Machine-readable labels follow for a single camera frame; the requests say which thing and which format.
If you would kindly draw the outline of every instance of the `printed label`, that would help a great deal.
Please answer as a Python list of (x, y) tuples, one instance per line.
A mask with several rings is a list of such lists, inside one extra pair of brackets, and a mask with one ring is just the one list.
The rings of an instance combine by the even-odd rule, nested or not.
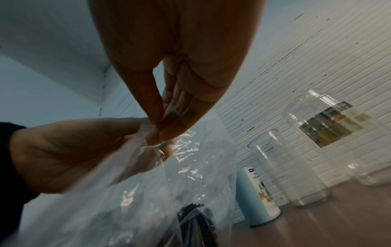
[(373, 126), (371, 117), (343, 101), (310, 118), (300, 129), (319, 147)]
[(278, 214), (280, 212), (280, 209), (278, 208), (277, 204), (274, 202), (268, 190), (265, 188), (265, 185), (257, 175), (255, 169), (253, 168), (246, 169), (246, 173), (251, 183), (253, 184), (255, 190), (257, 191), (259, 198), (264, 204), (268, 214), (270, 216), (275, 216), (276, 214)]

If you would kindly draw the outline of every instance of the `blue can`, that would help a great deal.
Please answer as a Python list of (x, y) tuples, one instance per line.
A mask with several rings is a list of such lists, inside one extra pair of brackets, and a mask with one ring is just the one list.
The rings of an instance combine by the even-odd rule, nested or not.
[(272, 221), (281, 214), (280, 208), (251, 166), (237, 171), (236, 201), (251, 227)]

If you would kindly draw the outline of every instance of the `ceiling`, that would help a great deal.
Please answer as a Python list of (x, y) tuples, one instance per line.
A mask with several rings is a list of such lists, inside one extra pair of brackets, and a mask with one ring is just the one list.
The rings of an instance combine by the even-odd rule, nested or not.
[(0, 38), (36, 53), (66, 53), (102, 71), (110, 66), (85, 0), (0, 0)]

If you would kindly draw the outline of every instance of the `empty glass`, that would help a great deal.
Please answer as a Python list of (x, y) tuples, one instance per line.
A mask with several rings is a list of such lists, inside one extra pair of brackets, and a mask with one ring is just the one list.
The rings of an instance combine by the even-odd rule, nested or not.
[(348, 102), (310, 89), (282, 116), (338, 170), (364, 185), (391, 182), (391, 131)]
[(291, 148), (278, 129), (257, 136), (248, 146), (290, 202), (303, 207), (326, 200), (329, 189)]

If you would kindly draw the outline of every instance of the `transparent cylinder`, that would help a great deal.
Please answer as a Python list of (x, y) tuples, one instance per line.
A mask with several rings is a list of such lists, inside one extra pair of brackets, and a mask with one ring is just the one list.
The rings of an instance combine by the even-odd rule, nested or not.
[(339, 171), (364, 185), (391, 182), (391, 131), (348, 102), (310, 89), (282, 116)]
[(248, 144), (290, 202), (304, 207), (323, 201), (329, 189), (291, 148), (278, 129), (257, 136)]

